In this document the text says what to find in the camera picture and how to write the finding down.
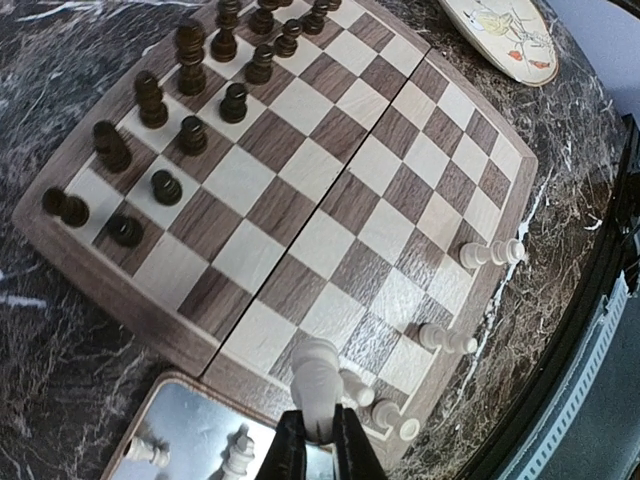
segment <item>wooden chessboard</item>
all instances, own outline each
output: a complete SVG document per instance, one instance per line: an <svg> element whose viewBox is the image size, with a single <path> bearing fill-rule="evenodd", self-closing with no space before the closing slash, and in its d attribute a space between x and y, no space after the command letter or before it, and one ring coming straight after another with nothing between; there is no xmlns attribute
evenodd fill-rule
<svg viewBox="0 0 640 480"><path fill-rule="evenodd" d="M242 81L258 38L246 5L237 57L209 55L215 5L195 14L207 33L206 90L181 95L173 35L156 45L89 112L18 205L14 221L83 292L171 362L274 423L291 408L288 364L308 336L327 338L343 366L425 421L460 357L417 343L424 322L473 333L504 270L464 269L458 249L514 236L537 161L491 105L437 52L369 0L344 0L323 32L275 59L250 86L248 114L224 123L226 86ZM276 30L310 8L275 12ZM133 79L161 79L169 121L138 119ZM181 120L206 124L197 158L177 148ZM117 125L133 164L111 174L92 127ZM152 196L151 175L182 184L175 206ZM51 186L89 205L70 229L44 213ZM115 212L139 219L142 243L105 232ZM358 411L382 463L408 448Z"/></svg>

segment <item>dark marble surface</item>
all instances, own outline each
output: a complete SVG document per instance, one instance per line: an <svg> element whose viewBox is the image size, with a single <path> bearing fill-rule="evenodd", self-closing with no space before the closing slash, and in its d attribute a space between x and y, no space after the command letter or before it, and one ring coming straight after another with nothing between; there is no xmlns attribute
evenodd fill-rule
<svg viewBox="0 0 640 480"><path fill-rule="evenodd" d="M495 426L558 324L609 202L622 124L546 4L561 65L516 84L454 30L435 0L383 0L516 127L540 166L510 271L393 479L455 475ZM12 227L19 196L89 108L197 5L0 0L0 480L96 479L166 367L54 271Z"/></svg>

